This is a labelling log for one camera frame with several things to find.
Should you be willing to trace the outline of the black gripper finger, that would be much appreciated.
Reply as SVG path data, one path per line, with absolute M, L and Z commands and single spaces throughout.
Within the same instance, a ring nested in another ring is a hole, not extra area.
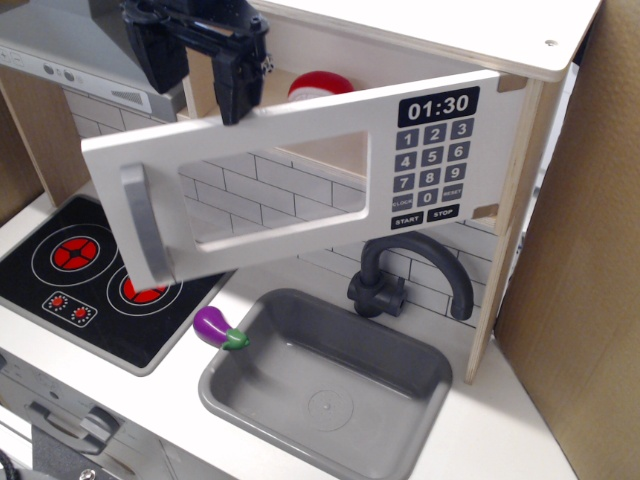
M 127 37 L 149 84 L 165 94 L 189 73 L 185 47 L 163 22 L 141 23 L 125 18 Z
M 214 91 L 225 126 L 238 124 L 261 102 L 264 60 L 262 47 L 241 52 L 223 49 L 214 56 Z

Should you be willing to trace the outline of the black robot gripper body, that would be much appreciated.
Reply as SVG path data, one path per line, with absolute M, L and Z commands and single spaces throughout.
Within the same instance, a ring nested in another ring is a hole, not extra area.
M 210 58 L 223 49 L 265 50 L 264 73 L 271 69 L 266 50 L 269 23 L 247 1 L 124 1 L 122 17 L 137 22 L 163 22 L 185 47 Z

